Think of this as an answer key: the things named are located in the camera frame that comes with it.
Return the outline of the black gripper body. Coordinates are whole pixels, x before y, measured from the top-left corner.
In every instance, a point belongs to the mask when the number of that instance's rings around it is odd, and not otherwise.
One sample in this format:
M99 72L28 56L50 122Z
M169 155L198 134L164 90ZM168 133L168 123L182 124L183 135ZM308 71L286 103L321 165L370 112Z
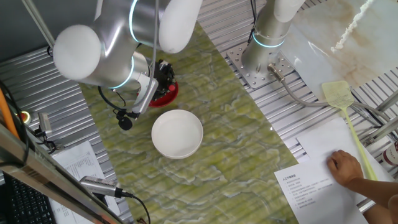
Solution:
M159 68L155 71L154 78L158 82L155 95L157 95L157 90L168 88L171 85L171 77L160 73Z

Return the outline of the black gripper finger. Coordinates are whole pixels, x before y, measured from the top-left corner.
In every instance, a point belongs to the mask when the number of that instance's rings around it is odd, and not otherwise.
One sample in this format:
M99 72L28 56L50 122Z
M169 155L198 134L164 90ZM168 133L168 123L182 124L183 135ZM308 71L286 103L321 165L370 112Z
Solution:
M160 73L170 76L170 77L175 76L174 69L173 69L173 66L171 63L168 63L165 60L160 59L158 61L158 64L159 64Z
M174 86L169 86L168 88L157 90L157 100L160 100L162 98L172 99L174 96L175 96Z

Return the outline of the person right hand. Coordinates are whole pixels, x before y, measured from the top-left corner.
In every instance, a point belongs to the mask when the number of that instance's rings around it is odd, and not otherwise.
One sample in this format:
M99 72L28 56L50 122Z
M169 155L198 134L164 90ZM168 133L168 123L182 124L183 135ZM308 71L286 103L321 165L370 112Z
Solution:
M352 189L357 180L364 179L361 164L345 151L333 152L326 163L333 178L347 189Z

